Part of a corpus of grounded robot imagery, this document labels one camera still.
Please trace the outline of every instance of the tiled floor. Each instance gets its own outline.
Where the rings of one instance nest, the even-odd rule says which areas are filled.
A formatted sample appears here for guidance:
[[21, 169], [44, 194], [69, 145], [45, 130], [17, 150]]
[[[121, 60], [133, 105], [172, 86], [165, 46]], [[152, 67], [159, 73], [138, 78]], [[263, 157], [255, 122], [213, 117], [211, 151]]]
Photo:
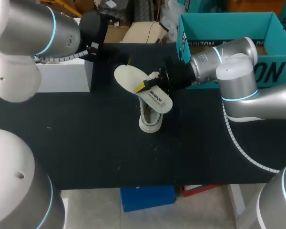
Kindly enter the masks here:
[[61, 195], [69, 199], [66, 229], [235, 229], [225, 186], [128, 213], [118, 188], [66, 190]]

